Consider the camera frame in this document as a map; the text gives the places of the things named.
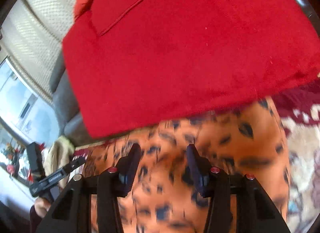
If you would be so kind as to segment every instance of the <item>red screw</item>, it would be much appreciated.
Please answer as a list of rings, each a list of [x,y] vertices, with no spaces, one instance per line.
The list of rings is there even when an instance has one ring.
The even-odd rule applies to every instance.
[[[255,178],[254,175],[250,174],[250,173],[247,173],[246,177],[247,177],[248,180],[254,180],[254,178]]]
[[[110,167],[110,168],[108,168],[107,171],[108,171],[108,173],[115,173],[118,171],[118,168],[117,167]]]
[[[219,173],[220,172],[220,169],[218,167],[211,167],[210,171],[212,173]]]

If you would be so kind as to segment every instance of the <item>maroon sleeve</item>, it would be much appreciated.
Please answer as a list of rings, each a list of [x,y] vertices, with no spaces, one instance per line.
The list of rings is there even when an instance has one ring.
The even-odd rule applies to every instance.
[[[35,233],[38,225],[42,218],[36,213],[35,207],[32,206],[30,209],[30,233]]]

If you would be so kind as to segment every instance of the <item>bolt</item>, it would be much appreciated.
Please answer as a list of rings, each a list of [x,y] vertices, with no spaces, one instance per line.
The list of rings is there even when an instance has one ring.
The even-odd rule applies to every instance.
[[[75,181],[81,180],[81,178],[82,178],[82,175],[81,175],[81,174],[76,174],[75,176],[73,176],[73,179],[74,179]]]
[[[220,172],[220,169],[218,167],[211,167],[210,171],[212,173],[219,173]]]
[[[247,177],[248,180],[254,180],[254,178],[255,178],[254,175],[250,174],[250,173],[247,173],[246,177]]]
[[[107,171],[108,171],[108,173],[115,173],[118,171],[118,168],[117,167],[110,167],[110,168],[108,168]]]

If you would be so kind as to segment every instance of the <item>hand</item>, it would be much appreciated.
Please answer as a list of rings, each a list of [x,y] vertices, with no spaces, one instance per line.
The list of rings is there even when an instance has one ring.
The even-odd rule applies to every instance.
[[[44,198],[37,198],[35,201],[35,210],[39,217],[44,218],[49,208],[51,207],[50,202]]]

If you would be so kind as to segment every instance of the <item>red blanket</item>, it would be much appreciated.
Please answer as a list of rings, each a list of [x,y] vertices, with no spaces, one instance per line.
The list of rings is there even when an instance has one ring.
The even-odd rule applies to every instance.
[[[320,69],[294,0],[94,0],[63,51],[92,136],[249,102]]]

